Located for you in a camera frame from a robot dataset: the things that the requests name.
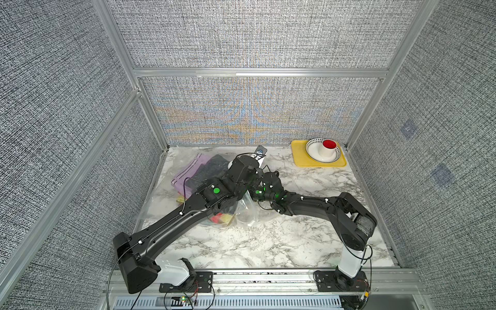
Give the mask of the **black trousers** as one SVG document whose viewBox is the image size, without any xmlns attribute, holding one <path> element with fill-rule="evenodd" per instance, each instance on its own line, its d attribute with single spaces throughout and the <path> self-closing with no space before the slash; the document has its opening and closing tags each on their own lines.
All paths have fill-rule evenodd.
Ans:
<svg viewBox="0 0 496 310">
<path fill-rule="evenodd" d="M 219 154 L 213 156 L 206 164 L 200 165 L 192 178 L 186 181 L 186 186 L 190 189 L 197 189 L 207 179 L 223 176 L 228 170 L 229 163 L 230 161 Z"/>
</svg>

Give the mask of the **clear plastic vacuum bag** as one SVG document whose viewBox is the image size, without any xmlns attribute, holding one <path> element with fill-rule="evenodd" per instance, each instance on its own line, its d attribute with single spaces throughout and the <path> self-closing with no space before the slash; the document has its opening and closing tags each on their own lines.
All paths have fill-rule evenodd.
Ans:
<svg viewBox="0 0 496 310">
<path fill-rule="evenodd" d="M 228 163 L 250 147 L 172 147 L 169 149 L 156 185 L 142 208 L 135 231 L 157 222 L 182 204 L 206 180 L 222 176 Z"/>
</svg>

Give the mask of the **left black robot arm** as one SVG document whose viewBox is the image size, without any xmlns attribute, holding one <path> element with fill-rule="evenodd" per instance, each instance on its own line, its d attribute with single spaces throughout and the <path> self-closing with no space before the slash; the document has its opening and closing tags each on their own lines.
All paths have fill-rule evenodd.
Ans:
<svg viewBox="0 0 496 310">
<path fill-rule="evenodd" d="M 239 154 L 223 176 L 206 180 L 183 205 L 159 221 L 132 235 L 117 234 L 112 243 L 128 293 L 139 293 L 157 279 L 161 267 L 155 259 L 176 239 L 235 206 L 257 183 L 265 157 L 257 153 Z"/>
</svg>

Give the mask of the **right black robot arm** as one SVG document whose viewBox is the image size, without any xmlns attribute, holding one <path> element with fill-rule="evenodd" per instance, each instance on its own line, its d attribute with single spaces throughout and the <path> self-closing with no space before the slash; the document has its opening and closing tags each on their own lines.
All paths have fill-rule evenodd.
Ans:
<svg viewBox="0 0 496 310">
<path fill-rule="evenodd" d="M 371 259 L 366 255 L 369 239 L 377 227 L 377 219 L 352 194 L 338 196 L 304 196 L 284 189 L 277 171 L 265 173 L 249 193 L 254 201 L 269 202 L 271 209 L 286 216 L 310 216 L 329 221 L 343 243 L 337 273 L 355 279 L 362 266 Z"/>
</svg>

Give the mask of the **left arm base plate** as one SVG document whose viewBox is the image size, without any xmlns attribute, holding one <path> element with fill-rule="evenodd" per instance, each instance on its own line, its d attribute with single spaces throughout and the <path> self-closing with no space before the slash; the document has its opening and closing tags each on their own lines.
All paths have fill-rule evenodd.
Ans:
<svg viewBox="0 0 496 310">
<path fill-rule="evenodd" d="M 210 293 L 212 291 L 214 273 L 212 271 L 197 272 L 195 277 L 189 276 L 179 286 L 160 284 L 160 293 Z"/>
</svg>

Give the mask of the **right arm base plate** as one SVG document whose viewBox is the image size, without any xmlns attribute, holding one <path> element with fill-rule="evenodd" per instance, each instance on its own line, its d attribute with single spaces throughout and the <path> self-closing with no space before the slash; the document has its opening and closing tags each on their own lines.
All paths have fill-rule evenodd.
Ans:
<svg viewBox="0 0 496 310">
<path fill-rule="evenodd" d="M 366 292 L 370 290 L 364 271 L 359 271 L 355 278 L 350 278 L 341 271 L 315 271 L 313 279 L 321 293 Z"/>
</svg>

